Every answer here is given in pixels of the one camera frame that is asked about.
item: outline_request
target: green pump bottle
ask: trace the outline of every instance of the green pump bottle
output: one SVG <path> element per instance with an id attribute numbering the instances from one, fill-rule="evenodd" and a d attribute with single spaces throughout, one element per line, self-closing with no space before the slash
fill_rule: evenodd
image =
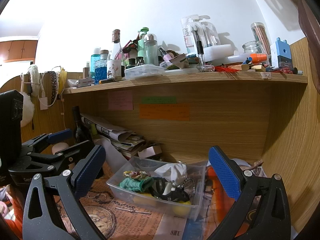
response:
<path id="1" fill-rule="evenodd" d="M 138 57 L 144 57 L 144 36 L 147 34 L 149 31 L 149 28 L 143 27 L 141 30 L 138 32 L 143 32 L 139 34 L 140 40 L 138 40 Z"/>

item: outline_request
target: pocket watch illustration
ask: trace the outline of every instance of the pocket watch illustration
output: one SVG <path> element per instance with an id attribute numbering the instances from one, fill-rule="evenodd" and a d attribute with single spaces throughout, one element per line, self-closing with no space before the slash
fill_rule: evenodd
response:
<path id="1" fill-rule="evenodd" d="M 84 209 L 106 239 L 113 235 L 117 225 L 113 212 L 99 206 L 86 206 Z"/>

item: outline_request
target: stack of papers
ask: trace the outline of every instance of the stack of papers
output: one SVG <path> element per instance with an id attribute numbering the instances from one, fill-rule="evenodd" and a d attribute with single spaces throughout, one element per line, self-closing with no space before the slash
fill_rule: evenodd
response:
<path id="1" fill-rule="evenodd" d="M 81 114 L 83 124 L 90 128 L 91 124 L 95 124 L 98 133 L 110 139 L 111 144 L 124 156 L 131 158 L 138 151 L 144 149 L 146 141 L 141 135 L 123 128 L 121 126 L 112 125 L 107 120 L 98 116 L 89 114 Z"/>

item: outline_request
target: cabinet door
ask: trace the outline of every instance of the cabinet door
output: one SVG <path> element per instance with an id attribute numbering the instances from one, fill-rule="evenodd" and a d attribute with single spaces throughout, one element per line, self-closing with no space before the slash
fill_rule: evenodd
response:
<path id="1" fill-rule="evenodd" d="M 25 41 L 22 58 L 35 58 L 38 41 Z"/>
<path id="2" fill-rule="evenodd" d="M 23 51 L 23 45 L 24 41 L 12 41 L 10 51 L 9 51 L 9 57 L 10 59 L 21 59 L 22 58 L 22 51 Z"/>
<path id="3" fill-rule="evenodd" d="M 8 60 L 11 43 L 12 41 L 0 42 L 0 58 L 2 60 Z"/>

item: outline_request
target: green sticky note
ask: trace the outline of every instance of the green sticky note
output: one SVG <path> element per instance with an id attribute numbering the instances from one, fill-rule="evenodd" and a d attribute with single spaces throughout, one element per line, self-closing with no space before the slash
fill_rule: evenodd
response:
<path id="1" fill-rule="evenodd" d="M 143 104 L 176 104 L 176 97 L 143 97 Z"/>

